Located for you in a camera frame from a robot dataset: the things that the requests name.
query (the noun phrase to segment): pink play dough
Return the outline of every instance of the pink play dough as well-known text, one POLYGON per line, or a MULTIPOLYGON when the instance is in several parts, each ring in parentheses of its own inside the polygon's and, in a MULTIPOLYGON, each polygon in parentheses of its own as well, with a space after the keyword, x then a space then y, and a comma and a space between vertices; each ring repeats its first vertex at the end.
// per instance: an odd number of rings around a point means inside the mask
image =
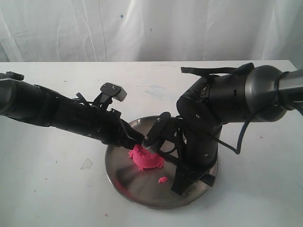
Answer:
POLYGON ((164 182, 166 182, 168 180, 168 178, 167 177, 161 177, 159 180, 158 180, 158 182, 159 183, 164 183, 164 182))
POLYGON ((141 171, 151 168, 162 168, 164 166, 164 159, 157 153, 152 154, 148 150, 144 149, 141 145, 135 145, 135 147, 128 152, 129 158, 132 158, 134 163, 139 167, 141 171))

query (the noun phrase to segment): white backdrop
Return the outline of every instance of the white backdrop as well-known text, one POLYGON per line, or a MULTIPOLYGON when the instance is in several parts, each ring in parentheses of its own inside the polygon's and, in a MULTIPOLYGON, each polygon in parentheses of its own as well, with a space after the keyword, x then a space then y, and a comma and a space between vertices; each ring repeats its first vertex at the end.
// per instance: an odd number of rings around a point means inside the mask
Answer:
POLYGON ((290 60, 303 0, 0 0, 0 61, 290 60))

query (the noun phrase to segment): metal plate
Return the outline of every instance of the metal plate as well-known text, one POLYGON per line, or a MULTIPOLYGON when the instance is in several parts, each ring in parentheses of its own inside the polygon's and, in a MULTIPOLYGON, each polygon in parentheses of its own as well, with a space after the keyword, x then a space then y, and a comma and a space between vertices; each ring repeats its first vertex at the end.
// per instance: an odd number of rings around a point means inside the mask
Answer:
MULTIPOLYGON (((143 117, 130 122, 130 125, 146 135, 156 121, 157 116, 143 117)), ((173 144, 165 142, 162 150, 169 151, 173 144)), ((164 167, 140 171, 123 147, 108 146, 105 166, 108 178, 115 189, 128 200, 152 209, 172 209, 187 205, 202 196, 209 188, 203 182, 191 185, 182 196, 173 193, 172 186, 176 166, 164 162, 164 167), (167 182, 158 183, 160 177, 168 177, 167 182)), ((216 176, 218 161, 210 174, 216 176)))

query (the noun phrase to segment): white table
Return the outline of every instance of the white table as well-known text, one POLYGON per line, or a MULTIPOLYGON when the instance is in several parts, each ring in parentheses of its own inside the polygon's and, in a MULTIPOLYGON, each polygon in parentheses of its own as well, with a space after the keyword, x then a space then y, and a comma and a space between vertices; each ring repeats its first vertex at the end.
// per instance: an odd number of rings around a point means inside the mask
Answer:
MULTIPOLYGON (((238 67, 247 62, 24 62, 0 63, 0 72, 22 73, 28 83, 67 97, 81 92, 87 100, 98 95, 103 83, 119 84, 128 96, 112 107, 131 121, 164 111, 177 114, 178 97, 198 79, 181 74, 181 66, 238 67)), ((295 70, 289 61, 253 62, 295 70)), ((182 208, 151 210, 112 187, 101 142, 0 117, 0 226, 303 226, 302 125, 296 111, 274 123, 252 123, 239 156, 219 147, 219 173, 211 190, 182 208), (87 158, 92 166, 81 169, 87 158)), ((224 126, 222 140, 235 146, 241 126, 224 126)))

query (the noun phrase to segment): white curtain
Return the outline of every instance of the white curtain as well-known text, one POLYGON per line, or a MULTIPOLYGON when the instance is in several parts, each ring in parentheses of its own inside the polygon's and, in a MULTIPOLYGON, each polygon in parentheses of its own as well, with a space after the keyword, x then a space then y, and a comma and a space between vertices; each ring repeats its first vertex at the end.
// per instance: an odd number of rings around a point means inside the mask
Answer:
POLYGON ((0 61, 290 60, 303 0, 0 0, 0 61))

